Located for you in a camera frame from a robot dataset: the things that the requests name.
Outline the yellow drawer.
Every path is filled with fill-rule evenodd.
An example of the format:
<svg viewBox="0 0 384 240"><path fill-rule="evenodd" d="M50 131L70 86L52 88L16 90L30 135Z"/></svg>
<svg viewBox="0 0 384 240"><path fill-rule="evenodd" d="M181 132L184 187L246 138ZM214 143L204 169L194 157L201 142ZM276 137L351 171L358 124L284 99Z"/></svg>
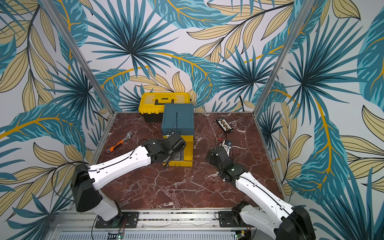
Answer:
<svg viewBox="0 0 384 240"><path fill-rule="evenodd" d="M169 138L170 135L165 135L164 139ZM186 142L193 142L194 141L194 136L181 136Z"/></svg>
<svg viewBox="0 0 384 240"><path fill-rule="evenodd" d="M193 149L194 143L187 142L187 146L181 152L175 153L170 162L169 167L192 167L193 166Z"/></svg>

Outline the yellow bottom drawer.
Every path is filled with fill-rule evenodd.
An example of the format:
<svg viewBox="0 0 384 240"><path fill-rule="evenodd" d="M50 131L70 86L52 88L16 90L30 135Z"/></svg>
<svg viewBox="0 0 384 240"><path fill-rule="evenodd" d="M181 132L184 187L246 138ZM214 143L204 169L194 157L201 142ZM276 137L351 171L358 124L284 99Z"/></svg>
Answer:
<svg viewBox="0 0 384 240"><path fill-rule="evenodd" d="M193 149L194 143L187 142L187 146L181 152L175 153L170 162L169 167L192 167L193 166Z"/></svg>

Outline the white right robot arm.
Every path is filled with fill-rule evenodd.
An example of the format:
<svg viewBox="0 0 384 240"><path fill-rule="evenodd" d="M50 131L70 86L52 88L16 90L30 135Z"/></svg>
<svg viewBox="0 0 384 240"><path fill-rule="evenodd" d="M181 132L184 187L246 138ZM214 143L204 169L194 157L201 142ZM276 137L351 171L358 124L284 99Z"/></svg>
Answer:
<svg viewBox="0 0 384 240"><path fill-rule="evenodd" d="M259 183L251 172L235 163L229 148L217 146L207 153L206 161L217 168L224 182L230 183L253 200L263 212L242 202L233 208L237 221L251 225L274 240L315 240L316 235L308 211L292 206Z"/></svg>

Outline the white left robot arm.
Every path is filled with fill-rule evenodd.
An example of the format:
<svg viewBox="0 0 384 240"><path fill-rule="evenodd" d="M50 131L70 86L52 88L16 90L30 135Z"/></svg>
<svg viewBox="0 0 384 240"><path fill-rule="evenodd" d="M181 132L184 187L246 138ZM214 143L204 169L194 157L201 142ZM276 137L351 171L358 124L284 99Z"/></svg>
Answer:
<svg viewBox="0 0 384 240"><path fill-rule="evenodd" d="M123 214L116 204L105 194L102 188L113 180L138 168L153 163L167 163L187 146L179 133L166 139L144 139L132 151L107 162L75 167L71 180L71 190L78 213L94 213L106 222L118 224Z"/></svg>

